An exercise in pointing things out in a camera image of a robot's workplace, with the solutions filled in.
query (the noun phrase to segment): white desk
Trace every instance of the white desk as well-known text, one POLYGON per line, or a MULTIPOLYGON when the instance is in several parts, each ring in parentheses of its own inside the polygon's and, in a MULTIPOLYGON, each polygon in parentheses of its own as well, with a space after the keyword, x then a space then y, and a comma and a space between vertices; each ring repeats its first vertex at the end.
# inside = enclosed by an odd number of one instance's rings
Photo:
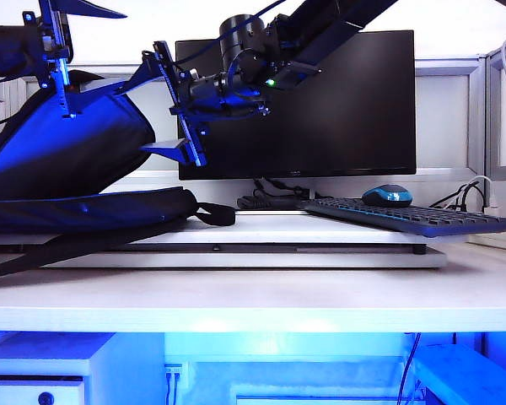
POLYGON ((431 270, 34 270, 0 278, 0 330, 506 331, 506 251, 431 270))

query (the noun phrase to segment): computer monitor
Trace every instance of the computer monitor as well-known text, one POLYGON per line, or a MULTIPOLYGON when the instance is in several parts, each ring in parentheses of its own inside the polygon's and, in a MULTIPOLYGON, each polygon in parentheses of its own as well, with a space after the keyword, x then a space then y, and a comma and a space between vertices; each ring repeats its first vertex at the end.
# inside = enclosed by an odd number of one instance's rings
MULTIPOLYGON (((176 58, 208 41, 177 41, 176 58)), ((218 46, 183 67, 220 72, 218 46)), ((294 90, 269 89, 268 116, 210 123, 207 166, 181 165, 180 179, 415 173, 412 31, 359 33, 320 69, 294 90)))

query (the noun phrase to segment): black keyboard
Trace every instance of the black keyboard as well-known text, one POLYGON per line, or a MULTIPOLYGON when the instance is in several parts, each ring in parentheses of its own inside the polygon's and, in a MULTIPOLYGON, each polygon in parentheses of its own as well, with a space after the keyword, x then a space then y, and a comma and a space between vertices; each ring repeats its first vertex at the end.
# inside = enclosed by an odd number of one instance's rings
POLYGON ((506 231, 506 218, 484 213, 462 213, 440 208, 383 208, 365 205, 359 198, 319 198, 301 207, 335 219, 400 230, 428 238, 446 235, 506 231))

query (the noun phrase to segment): black bag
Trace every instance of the black bag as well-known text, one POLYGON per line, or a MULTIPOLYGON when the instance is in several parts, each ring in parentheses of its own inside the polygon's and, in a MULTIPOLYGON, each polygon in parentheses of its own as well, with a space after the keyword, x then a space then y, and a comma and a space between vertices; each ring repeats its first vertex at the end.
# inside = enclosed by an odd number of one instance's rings
MULTIPOLYGON (((100 78, 72 71, 71 79, 100 78)), ((60 236, 0 263, 0 276, 177 230, 192 215, 233 224, 233 208, 198 203, 181 187, 98 194, 138 168, 148 158, 139 148, 154 140, 126 95, 96 96, 64 120, 54 89, 35 93, 0 133, 0 233, 60 236)))

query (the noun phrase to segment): drawer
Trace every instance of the drawer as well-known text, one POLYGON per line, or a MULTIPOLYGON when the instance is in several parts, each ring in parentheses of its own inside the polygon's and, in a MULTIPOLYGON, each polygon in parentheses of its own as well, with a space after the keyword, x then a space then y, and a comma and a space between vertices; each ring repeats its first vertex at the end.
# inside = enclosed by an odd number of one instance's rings
POLYGON ((0 405, 51 405, 38 399, 44 392, 55 405, 84 405, 82 381, 0 381, 0 405))

